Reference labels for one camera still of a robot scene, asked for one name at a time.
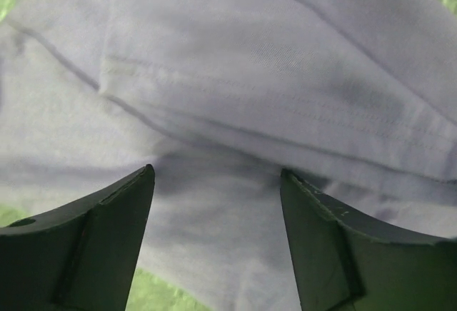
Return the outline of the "purple t shirt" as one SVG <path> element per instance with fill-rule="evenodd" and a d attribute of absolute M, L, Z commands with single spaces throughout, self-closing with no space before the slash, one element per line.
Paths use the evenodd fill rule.
<path fill-rule="evenodd" d="M 456 17 L 438 0 L 19 0 L 1 202 L 156 171 L 140 265 L 211 310 L 297 310 L 283 168 L 456 235 Z"/>

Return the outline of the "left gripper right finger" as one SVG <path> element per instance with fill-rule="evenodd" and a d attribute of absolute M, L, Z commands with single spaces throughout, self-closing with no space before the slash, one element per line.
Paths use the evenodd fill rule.
<path fill-rule="evenodd" d="M 456 241 L 375 219 L 281 173 L 281 204 L 303 310 L 456 308 Z"/>

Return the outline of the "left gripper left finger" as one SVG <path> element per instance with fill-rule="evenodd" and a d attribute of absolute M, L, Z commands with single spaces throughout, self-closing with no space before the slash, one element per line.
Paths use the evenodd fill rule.
<path fill-rule="evenodd" d="M 1 229 L 2 310 L 125 310 L 154 193 L 151 165 Z"/>

